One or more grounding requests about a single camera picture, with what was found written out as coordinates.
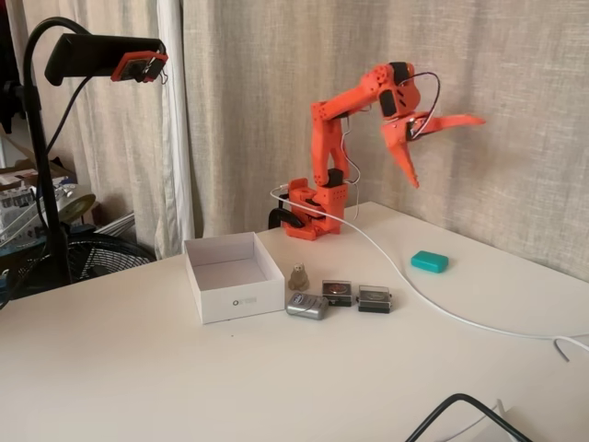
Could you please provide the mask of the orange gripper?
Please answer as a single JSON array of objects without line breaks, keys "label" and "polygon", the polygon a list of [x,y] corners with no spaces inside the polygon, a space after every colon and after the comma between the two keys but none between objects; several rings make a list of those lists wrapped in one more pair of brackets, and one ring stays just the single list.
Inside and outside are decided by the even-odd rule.
[{"label": "orange gripper", "polygon": [[385,122],[381,126],[389,152],[405,173],[409,183],[416,189],[419,188],[418,177],[410,157],[408,144],[423,135],[442,132],[458,126],[482,125],[486,121],[470,114],[458,114],[442,117],[426,117],[426,112],[413,112],[410,115]]}]

